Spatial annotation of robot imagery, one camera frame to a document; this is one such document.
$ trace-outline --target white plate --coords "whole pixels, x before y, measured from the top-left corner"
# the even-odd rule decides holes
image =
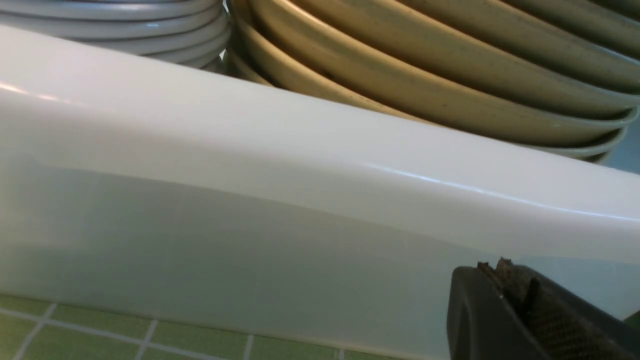
[[[185,61],[193,60],[195,58],[199,58],[204,54],[211,53],[217,51],[218,54],[225,49],[227,45],[227,41],[229,40],[229,36],[231,35],[231,27],[227,26],[220,36],[203,42],[198,45],[189,46],[184,49],[167,51],[165,53],[157,53],[148,55],[148,58],[158,59],[167,61],[170,63],[183,63]]]
[[[203,12],[176,19],[130,22],[45,19],[0,13],[0,24],[76,40],[141,38],[197,29],[215,19],[221,12],[221,6],[213,6]]]
[[[107,49],[122,51],[123,53],[144,55],[161,53],[164,51],[172,51],[183,49],[205,42],[220,35],[227,25],[227,16],[221,12],[218,17],[207,25],[187,33],[174,35],[166,35],[163,37],[137,38],[112,41],[94,41],[85,42]]]
[[[198,13],[212,6],[222,6],[221,0],[186,0],[179,3],[103,4],[86,1],[2,0],[0,11],[22,15],[61,17],[85,20],[158,20]]]
[[[218,57],[220,55],[219,51],[210,51],[200,57],[197,57],[195,59],[191,59],[188,61],[184,61],[181,62],[180,65],[184,65],[184,66],[188,66],[188,67],[193,67],[196,69],[202,69],[203,67],[208,66],[208,64],[210,62],[212,62],[213,60],[216,59],[216,57]]]

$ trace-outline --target glossy white surface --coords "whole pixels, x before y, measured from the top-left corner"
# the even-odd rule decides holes
[[[638,175],[0,27],[11,44],[1,292],[433,359],[459,265],[640,309]]]
[[[81,20],[158,20],[198,13],[222,0],[184,0],[174,3],[128,4],[70,0],[2,0],[0,11]]]
[[[194,46],[213,39],[225,30],[226,25],[227,15],[224,12],[220,12],[212,22],[199,29],[188,31],[186,33],[165,35],[163,37],[93,41],[84,43],[136,55],[161,53],[163,51],[183,49],[185,47]]]
[[[203,12],[168,20],[92,21],[48,19],[0,13],[0,24],[76,40],[155,37],[197,29],[215,19],[222,5]]]

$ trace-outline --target yellow bowl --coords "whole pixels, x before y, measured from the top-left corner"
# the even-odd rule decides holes
[[[640,114],[640,110],[636,108],[635,110],[636,116]],[[552,154],[566,156],[568,158],[574,159],[583,159],[591,156],[596,156],[598,154],[602,154],[608,151],[611,151],[615,146],[617,146],[626,136],[627,129],[623,127],[622,129],[613,131],[612,133],[606,134],[600,139],[594,141],[591,144],[587,144],[581,147],[545,147],[545,146],[527,146],[532,149],[537,149],[541,151],[551,152]]]
[[[638,0],[592,0],[594,3],[610,8],[631,17],[640,20],[640,1]]]
[[[274,85],[342,104],[427,122],[340,86],[291,58],[253,28],[251,14],[244,0],[235,0],[229,10],[251,59],[275,81]]]
[[[258,84],[273,86],[269,81],[253,70],[240,55],[236,54],[232,47],[227,49],[225,59],[227,60],[229,75]]]
[[[640,95],[593,86],[535,65],[396,0],[292,0],[343,33],[470,88],[547,111],[608,119]]]
[[[637,20],[585,0],[504,1],[585,39],[640,58],[640,22]]]
[[[621,92],[640,90],[640,61],[561,30],[501,0],[396,1],[575,79]]]
[[[551,113],[473,90],[418,69],[351,38],[288,0],[253,0],[265,34],[326,78],[421,119],[511,142],[580,146],[634,120]]]

